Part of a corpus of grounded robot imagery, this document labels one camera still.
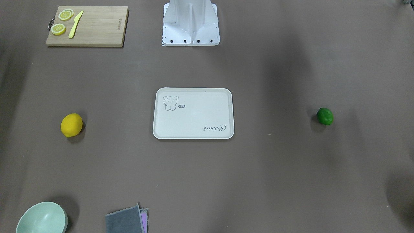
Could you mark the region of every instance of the lemon slice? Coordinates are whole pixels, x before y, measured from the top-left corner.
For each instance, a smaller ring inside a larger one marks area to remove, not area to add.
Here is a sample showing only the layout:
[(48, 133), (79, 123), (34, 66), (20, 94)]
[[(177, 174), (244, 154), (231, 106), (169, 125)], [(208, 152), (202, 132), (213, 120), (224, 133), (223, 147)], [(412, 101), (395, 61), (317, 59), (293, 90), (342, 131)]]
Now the lemon slice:
[(55, 24), (51, 27), (51, 32), (58, 36), (62, 35), (66, 31), (66, 27), (63, 24)]
[(62, 21), (66, 21), (72, 17), (72, 12), (69, 10), (63, 10), (58, 15), (59, 19)]
[(70, 15), (71, 17), (75, 14), (74, 12), (73, 12), (73, 10), (72, 9), (64, 9), (63, 11), (70, 11), (72, 14)]

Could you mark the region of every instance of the table surface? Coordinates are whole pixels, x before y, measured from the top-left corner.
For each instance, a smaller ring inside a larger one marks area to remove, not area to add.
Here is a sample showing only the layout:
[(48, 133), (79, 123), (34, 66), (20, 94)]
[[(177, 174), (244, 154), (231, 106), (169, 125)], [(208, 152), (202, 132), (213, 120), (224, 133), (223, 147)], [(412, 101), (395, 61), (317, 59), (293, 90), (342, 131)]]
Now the table surface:
[[(220, 45), (163, 47), (166, 1), (0, 2), (0, 232), (41, 201), (68, 233), (137, 202), (151, 233), (414, 229), (410, 5), (215, 0)], [(58, 5), (128, 6), (124, 47), (47, 47)], [(156, 139), (161, 87), (229, 89), (234, 136)]]

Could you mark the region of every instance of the light green bowl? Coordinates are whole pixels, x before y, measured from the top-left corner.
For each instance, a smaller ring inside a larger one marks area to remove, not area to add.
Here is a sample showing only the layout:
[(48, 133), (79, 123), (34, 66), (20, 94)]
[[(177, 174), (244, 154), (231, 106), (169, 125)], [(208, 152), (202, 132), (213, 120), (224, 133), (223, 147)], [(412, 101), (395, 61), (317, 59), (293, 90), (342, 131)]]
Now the light green bowl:
[(28, 209), (21, 217), (16, 233), (64, 233), (66, 212), (56, 203), (46, 201)]

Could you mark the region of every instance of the cutting board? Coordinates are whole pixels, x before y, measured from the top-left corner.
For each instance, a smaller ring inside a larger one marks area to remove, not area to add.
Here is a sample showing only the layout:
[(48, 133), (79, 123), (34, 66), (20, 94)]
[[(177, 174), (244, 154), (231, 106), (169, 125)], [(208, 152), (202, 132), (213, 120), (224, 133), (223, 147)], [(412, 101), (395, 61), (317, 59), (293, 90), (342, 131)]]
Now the cutting board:
[[(74, 15), (67, 21), (59, 19), (58, 14), (64, 9), (72, 9)], [(76, 28), (75, 36), (69, 39), (74, 18), (83, 10)], [(66, 31), (59, 36), (49, 32), (47, 46), (97, 46), (122, 47), (128, 20), (128, 7), (103, 6), (59, 6), (55, 15), (55, 24), (64, 24)]]

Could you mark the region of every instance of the knife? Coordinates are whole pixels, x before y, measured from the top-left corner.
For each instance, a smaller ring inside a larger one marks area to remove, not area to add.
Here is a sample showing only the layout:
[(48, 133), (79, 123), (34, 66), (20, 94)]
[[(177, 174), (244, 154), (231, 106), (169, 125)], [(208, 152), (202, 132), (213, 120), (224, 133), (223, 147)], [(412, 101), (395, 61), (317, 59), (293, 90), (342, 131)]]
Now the knife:
[(74, 19), (75, 24), (73, 25), (72, 29), (69, 32), (69, 38), (73, 38), (73, 36), (75, 35), (76, 27), (82, 14), (83, 14), (83, 10), (81, 10), (79, 14), (77, 14), (77, 16), (75, 17)]

